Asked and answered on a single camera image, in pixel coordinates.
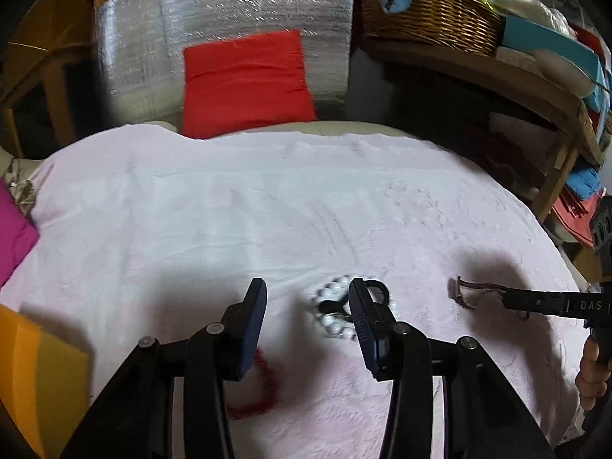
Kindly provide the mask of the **person's right hand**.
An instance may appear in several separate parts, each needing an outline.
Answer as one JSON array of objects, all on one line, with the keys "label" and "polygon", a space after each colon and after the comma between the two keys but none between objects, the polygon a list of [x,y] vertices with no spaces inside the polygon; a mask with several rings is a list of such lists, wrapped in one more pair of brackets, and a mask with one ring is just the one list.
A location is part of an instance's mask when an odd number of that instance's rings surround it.
[{"label": "person's right hand", "polygon": [[575,380],[580,406],[584,411],[593,410],[596,400],[605,395],[607,381],[611,376],[611,363],[599,363],[598,358],[599,344],[589,336],[583,347],[580,370]]}]

